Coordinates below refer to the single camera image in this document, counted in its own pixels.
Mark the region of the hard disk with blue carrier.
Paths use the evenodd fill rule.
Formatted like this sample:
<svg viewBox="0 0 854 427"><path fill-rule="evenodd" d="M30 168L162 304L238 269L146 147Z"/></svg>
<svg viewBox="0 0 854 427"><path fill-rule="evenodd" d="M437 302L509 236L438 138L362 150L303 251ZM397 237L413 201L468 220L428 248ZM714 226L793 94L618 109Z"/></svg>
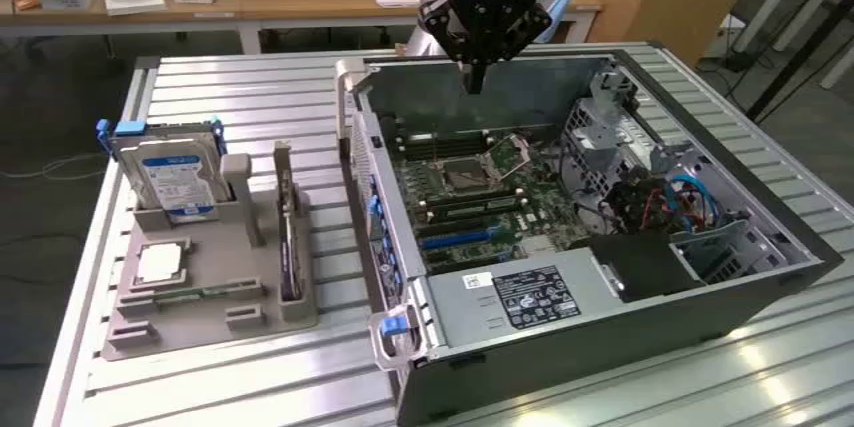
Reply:
<svg viewBox="0 0 854 427"><path fill-rule="evenodd" d="M174 224L215 220L231 200L222 174L227 154L219 119L187 123L123 120L97 123L97 138L119 163L146 210L161 210Z"/></svg>

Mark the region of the installed RAM stick white label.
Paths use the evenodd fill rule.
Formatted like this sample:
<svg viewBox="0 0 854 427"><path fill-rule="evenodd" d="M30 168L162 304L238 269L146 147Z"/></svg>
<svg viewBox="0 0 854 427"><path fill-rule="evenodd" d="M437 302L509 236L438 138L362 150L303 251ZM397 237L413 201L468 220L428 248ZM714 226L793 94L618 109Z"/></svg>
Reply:
<svg viewBox="0 0 854 427"><path fill-rule="evenodd" d="M526 207L528 204L528 197L516 196L469 200L430 207L428 210L428 218L432 222L456 221L460 219L514 212Z"/></svg>

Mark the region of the blue expansion slot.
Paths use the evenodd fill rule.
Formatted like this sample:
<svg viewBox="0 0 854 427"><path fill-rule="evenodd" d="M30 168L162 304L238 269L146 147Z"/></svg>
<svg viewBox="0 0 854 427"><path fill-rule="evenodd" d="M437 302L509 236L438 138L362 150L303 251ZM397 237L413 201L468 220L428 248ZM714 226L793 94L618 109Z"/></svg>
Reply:
<svg viewBox="0 0 854 427"><path fill-rule="evenodd" d="M421 241L421 248L424 250L434 250L464 244L486 242L493 238L496 231L497 227L488 227L480 230L432 237Z"/></svg>

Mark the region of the low-profile graphics card silver bracket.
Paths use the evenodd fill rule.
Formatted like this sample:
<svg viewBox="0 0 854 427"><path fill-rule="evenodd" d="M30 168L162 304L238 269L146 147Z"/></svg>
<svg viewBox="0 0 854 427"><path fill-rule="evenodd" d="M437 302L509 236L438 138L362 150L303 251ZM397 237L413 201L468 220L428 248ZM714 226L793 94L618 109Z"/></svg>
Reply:
<svg viewBox="0 0 854 427"><path fill-rule="evenodd" d="M277 208L281 240L279 301L302 301L309 290L309 247L305 200L294 178L291 144L278 140L274 145L277 177Z"/></svg>

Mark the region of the green loose RAM stick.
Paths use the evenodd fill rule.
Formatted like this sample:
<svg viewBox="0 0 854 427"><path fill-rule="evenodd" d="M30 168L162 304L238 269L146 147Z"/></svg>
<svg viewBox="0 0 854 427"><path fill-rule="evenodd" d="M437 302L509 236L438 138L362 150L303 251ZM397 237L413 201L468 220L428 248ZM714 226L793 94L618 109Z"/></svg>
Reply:
<svg viewBox="0 0 854 427"><path fill-rule="evenodd" d="M231 285L214 285L162 290L153 294L153 301L158 304L169 304L225 298L231 288Z"/></svg>

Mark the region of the silver perforated drive cage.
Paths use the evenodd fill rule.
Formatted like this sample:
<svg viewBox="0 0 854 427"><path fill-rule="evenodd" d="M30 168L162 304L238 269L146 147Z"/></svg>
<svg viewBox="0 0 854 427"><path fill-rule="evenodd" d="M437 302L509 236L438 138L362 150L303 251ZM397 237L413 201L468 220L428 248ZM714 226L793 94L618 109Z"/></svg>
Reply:
<svg viewBox="0 0 854 427"><path fill-rule="evenodd" d="M653 171L652 155L661 142L622 109L612 107L602 114L592 97L578 100L565 134L570 157L565 165L598 193L606 194L633 168L642 166Z"/></svg>

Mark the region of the grey power supply unit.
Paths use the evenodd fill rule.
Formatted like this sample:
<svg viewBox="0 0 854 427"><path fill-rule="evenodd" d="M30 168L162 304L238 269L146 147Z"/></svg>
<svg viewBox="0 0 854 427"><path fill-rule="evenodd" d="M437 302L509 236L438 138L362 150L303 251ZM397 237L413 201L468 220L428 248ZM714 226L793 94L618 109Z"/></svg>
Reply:
<svg viewBox="0 0 854 427"><path fill-rule="evenodd" d="M624 305L590 249L540 253L428 278L446 344L469 347Z"/></svg>

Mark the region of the metal socket cover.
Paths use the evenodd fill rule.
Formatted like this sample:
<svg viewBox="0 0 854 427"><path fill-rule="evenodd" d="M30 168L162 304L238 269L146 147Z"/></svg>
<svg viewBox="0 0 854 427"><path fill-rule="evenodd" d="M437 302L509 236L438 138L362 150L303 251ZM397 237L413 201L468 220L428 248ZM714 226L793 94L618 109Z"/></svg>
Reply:
<svg viewBox="0 0 854 427"><path fill-rule="evenodd" d="M510 134L488 151L493 173L505 180L532 161L528 140L518 134Z"/></svg>

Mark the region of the silver chipset heatsink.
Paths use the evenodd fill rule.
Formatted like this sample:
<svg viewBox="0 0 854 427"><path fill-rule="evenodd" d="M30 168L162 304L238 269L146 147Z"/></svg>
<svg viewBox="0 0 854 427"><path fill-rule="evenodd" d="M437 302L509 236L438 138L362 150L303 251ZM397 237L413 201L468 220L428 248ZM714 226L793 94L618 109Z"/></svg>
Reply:
<svg viewBox="0 0 854 427"><path fill-rule="evenodd" d="M558 252L558 248L548 235L536 235L521 240L520 246L525 254L532 257Z"/></svg>

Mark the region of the silver disk bay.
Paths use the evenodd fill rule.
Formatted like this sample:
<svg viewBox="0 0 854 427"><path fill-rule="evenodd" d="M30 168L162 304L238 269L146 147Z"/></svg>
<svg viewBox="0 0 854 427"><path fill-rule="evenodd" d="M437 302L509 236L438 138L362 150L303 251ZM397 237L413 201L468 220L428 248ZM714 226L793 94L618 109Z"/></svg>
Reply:
<svg viewBox="0 0 854 427"><path fill-rule="evenodd" d="M716 284L790 266L792 260L746 220L702 232L678 232L670 241L693 277Z"/></svg>

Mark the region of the silver CPU chip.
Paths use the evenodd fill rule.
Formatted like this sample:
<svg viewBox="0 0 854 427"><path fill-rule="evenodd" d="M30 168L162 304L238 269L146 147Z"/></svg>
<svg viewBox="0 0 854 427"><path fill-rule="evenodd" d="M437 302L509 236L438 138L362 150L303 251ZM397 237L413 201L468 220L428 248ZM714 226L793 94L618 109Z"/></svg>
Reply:
<svg viewBox="0 0 854 427"><path fill-rule="evenodd" d="M181 271L183 248L177 243L149 245L143 248L137 278L141 283L170 280Z"/></svg>

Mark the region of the white floor box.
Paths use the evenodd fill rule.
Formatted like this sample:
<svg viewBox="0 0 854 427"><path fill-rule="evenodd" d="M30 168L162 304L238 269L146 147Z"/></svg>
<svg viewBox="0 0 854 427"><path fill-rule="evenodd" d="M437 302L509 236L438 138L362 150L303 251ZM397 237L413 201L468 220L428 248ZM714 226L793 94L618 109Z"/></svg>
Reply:
<svg viewBox="0 0 854 427"><path fill-rule="evenodd" d="M733 14L728 14L706 47L702 59L724 59L733 52L734 43L746 27L745 22Z"/></svg>

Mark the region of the grey parts rack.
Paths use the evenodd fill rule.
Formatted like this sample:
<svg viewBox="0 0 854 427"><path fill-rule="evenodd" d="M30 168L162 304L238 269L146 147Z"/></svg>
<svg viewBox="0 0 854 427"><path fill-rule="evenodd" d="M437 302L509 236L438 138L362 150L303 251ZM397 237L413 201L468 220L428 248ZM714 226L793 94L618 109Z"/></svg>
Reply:
<svg viewBox="0 0 854 427"><path fill-rule="evenodd" d="M237 198L217 206L218 218L174 224L161 210L133 210L135 225L122 276L117 285L102 357L109 361L249 339L317 325L311 219L307 193L309 290L302 301L279 301L281 240L275 187L251 192L250 158L230 154L221 169ZM142 250L177 243L183 248L181 271L166 281L141 283L137 278ZM231 285L225 298L158 304L157 291Z"/></svg>

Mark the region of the black open PC case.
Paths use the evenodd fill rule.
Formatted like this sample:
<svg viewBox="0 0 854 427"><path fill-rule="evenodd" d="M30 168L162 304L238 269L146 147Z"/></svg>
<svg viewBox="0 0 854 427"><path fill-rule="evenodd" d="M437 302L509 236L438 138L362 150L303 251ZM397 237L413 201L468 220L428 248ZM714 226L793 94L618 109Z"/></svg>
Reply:
<svg viewBox="0 0 854 427"><path fill-rule="evenodd" d="M413 427L733 334L766 307L843 264L820 229L854 227L835 199L740 110L662 48L588 45L525 53L469 94L441 57L346 58L335 66L339 130L359 252L373 297L375 361L393 381L396 418ZM565 124L592 97L617 107L661 142L653 171L638 166L606 194L580 181ZM557 156L588 248L624 301L586 321L542 326L450 347L437 318L414 229L393 168L397 137L529 131ZM371 136L382 138L375 148ZM693 277L670 235L746 220L790 266L716 284ZM385 338L381 322L406 315L410 331Z"/></svg>

